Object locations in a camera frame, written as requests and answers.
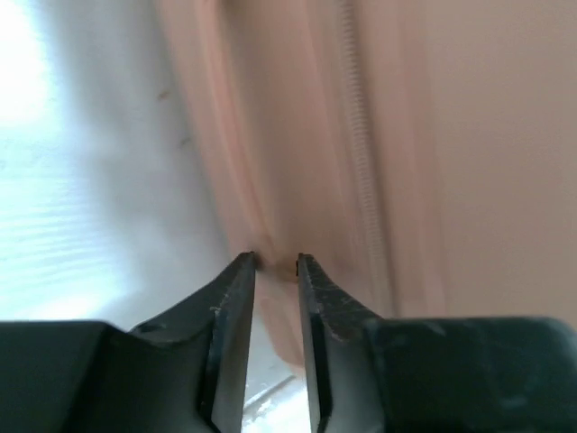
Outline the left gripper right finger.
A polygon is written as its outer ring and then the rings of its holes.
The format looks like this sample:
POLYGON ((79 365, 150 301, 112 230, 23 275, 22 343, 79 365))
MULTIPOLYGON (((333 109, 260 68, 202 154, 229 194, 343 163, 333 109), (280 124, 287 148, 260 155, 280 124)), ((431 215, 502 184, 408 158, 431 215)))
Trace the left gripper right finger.
POLYGON ((575 431, 576 334, 562 321, 385 319, 309 254, 298 291, 313 431, 575 431))

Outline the pink hard-shell suitcase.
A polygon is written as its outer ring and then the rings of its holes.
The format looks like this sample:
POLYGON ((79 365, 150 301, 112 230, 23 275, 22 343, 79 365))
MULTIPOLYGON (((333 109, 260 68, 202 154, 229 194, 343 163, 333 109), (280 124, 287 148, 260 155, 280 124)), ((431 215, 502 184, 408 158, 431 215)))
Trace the pink hard-shell suitcase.
POLYGON ((575 2, 156 7, 284 361, 304 363, 300 253, 383 317, 575 323, 575 2))

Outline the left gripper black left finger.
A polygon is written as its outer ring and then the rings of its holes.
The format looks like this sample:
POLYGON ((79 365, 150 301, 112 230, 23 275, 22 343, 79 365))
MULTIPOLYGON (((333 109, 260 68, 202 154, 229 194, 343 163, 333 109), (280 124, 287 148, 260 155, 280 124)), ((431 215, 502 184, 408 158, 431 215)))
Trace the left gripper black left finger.
POLYGON ((1 325, 4 432, 238 432, 254 253, 123 331, 103 321, 1 325))

